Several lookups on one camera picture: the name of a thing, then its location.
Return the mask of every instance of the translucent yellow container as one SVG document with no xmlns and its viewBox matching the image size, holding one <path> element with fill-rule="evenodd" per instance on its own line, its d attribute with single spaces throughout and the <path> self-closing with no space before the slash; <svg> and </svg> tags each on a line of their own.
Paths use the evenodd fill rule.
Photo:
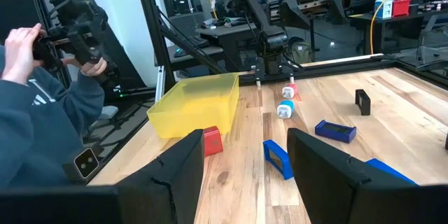
<svg viewBox="0 0 448 224">
<path fill-rule="evenodd" d="M 148 118 L 162 138 L 184 137 L 195 129 L 232 127 L 239 97 L 238 73 L 179 81 L 148 111 Z"/>
</svg>

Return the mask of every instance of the sleeve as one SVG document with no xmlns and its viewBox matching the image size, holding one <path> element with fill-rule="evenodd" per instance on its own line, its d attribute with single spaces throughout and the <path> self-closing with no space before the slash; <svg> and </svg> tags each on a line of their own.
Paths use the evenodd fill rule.
<svg viewBox="0 0 448 224">
<path fill-rule="evenodd" d="M 45 74 L 50 78 L 49 93 L 62 105 L 71 124 L 82 136 L 101 115 L 104 105 L 103 89 L 94 78 L 84 76 L 80 71 L 78 80 L 72 82 L 68 90 L 49 73 Z"/>
<path fill-rule="evenodd" d="M 29 110 L 36 93 L 7 80 L 0 80 L 0 93 L 0 187 L 5 187 L 22 166 L 34 140 Z"/>
</svg>

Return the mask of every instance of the blue rectangular object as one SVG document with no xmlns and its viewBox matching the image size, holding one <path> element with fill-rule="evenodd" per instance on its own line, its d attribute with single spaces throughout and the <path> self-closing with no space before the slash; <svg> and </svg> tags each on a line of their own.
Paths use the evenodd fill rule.
<svg viewBox="0 0 448 224">
<path fill-rule="evenodd" d="M 408 179 L 405 175 L 401 174 L 400 172 L 396 171 L 394 168 L 388 166 L 387 164 L 384 164 L 383 162 L 379 161 L 378 159 L 374 158 L 366 162 L 366 164 L 373 166 L 379 170 L 382 170 L 383 172 L 387 172 L 388 174 L 394 175 L 397 178 L 400 178 L 402 180 L 408 181 L 410 183 L 413 183 L 416 185 L 415 182 Z"/>
<path fill-rule="evenodd" d="M 347 127 L 337 125 L 335 123 L 326 122 L 322 120 L 314 128 L 316 135 L 321 137 L 328 137 L 329 139 L 338 140 L 350 144 L 356 136 L 356 127 Z"/>
<path fill-rule="evenodd" d="M 283 174 L 285 180 L 293 177 L 293 169 L 291 168 L 288 154 L 284 149 L 271 139 L 263 142 L 263 149 L 265 151 L 265 159 Z"/>
</svg>

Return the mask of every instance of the wooden table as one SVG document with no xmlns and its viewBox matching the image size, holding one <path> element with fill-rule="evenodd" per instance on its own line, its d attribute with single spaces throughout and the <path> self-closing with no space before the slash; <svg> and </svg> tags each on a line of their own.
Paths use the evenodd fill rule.
<svg viewBox="0 0 448 224">
<path fill-rule="evenodd" d="M 292 118 L 277 118 L 285 83 L 241 87 L 232 131 L 224 152 L 206 157 L 196 223 L 309 223 L 293 179 L 283 180 L 263 157 L 262 142 L 286 149 L 286 130 L 314 134 L 322 119 L 357 126 L 345 144 L 322 139 L 354 157 L 378 158 L 418 184 L 448 183 L 448 91 L 398 69 L 297 80 Z M 372 115 L 361 116 L 355 89 L 372 100 Z M 148 164 L 178 139 L 159 139 L 150 123 L 103 168 L 90 185 L 114 184 Z"/>
</svg>

